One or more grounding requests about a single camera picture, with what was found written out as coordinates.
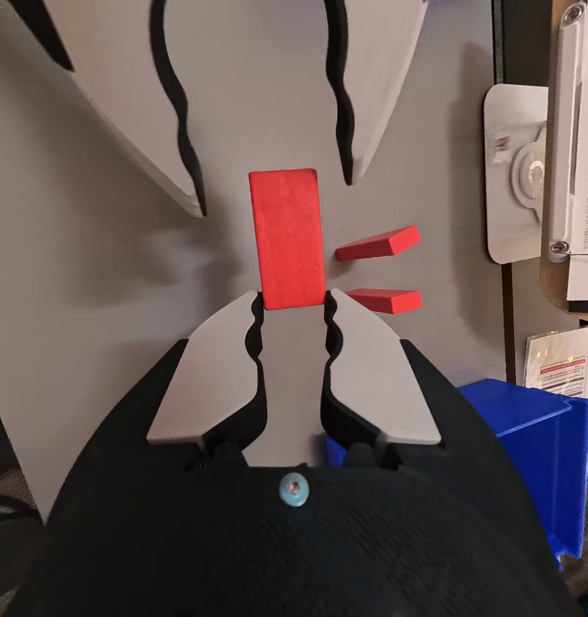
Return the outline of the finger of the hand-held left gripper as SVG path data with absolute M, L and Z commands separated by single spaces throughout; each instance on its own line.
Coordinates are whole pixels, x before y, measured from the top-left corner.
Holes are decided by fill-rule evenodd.
M 428 1 L 325 1 L 325 71 L 344 181 L 364 176 L 413 59 Z
M 121 146 L 191 216 L 206 216 L 189 103 L 168 55 L 167 1 L 45 1 L 73 78 Z

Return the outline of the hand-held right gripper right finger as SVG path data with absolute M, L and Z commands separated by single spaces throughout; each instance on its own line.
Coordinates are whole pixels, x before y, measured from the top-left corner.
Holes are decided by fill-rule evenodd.
M 322 427 L 344 449 L 365 443 L 436 446 L 441 434 L 401 338 L 338 289 L 324 301 L 329 354 L 322 382 Z

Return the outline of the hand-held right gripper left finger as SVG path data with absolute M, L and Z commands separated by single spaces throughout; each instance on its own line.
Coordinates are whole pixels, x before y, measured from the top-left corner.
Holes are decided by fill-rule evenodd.
M 267 425 L 263 323 L 263 295 L 250 291 L 193 331 L 148 430 L 149 443 L 195 443 L 213 453 L 226 443 L 243 451 L 259 438 Z

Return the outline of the red rectangular block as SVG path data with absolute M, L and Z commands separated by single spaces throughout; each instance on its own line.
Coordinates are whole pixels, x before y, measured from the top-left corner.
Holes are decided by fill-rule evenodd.
M 353 241 L 338 247 L 335 253 L 340 262 L 391 257 L 407 251 L 420 242 L 419 230 L 417 226 L 412 225 Z
M 316 171 L 248 177 L 265 309 L 323 304 L 327 287 Z
M 372 312 L 389 315 L 410 312 L 422 306 L 421 293 L 416 290 L 360 288 L 345 294 Z

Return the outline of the tagged blue plastic bin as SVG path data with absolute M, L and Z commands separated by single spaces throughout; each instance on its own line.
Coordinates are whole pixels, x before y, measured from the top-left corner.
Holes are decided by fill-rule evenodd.
M 588 399 L 483 380 L 465 390 L 409 341 L 408 360 L 441 434 L 436 446 L 365 443 L 344 449 L 350 471 L 378 472 L 387 495 L 406 483 L 444 497 L 466 518 L 495 528 L 526 561 L 552 569 L 552 558 L 582 554 L 588 467 Z

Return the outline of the white board stand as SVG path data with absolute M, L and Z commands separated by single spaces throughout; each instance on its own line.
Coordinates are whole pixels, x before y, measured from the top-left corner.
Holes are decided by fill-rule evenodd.
M 556 80 L 549 257 L 570 259 L 578 123 L 578 53 L 587 1 L 563 14 Z M 546 86 L 494 85 L 483 104 L 488 250 L 498 264 L 540 256 L 548 117 Z

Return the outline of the laminated instruction card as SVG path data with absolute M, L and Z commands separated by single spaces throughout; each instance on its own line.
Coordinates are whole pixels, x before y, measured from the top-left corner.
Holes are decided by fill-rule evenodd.
M 530 336 L 523 386 L 588 399 L 588 326 Z

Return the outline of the instruction sheet on stand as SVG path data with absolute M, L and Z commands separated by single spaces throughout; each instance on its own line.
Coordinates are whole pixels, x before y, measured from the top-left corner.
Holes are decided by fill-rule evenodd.
M 568 287 L 568 263 L 554 262 L 549 257 L 549 233 L 551 231 L 551 200 L 553 193 L 553 147 L 555 142 L 556 80 L 558 64 L 558 39 L 563 14 L 575 1 L 552 1 L 550 14 L 549 55 L 548 55 L 548 117 L 545 159 L 545 184 L 543 193 L 543 223 L 539 282 L 541 290 L 553 306 L 563 313 L 588 321 L 588 313 L 571 312 L 566 299 Z

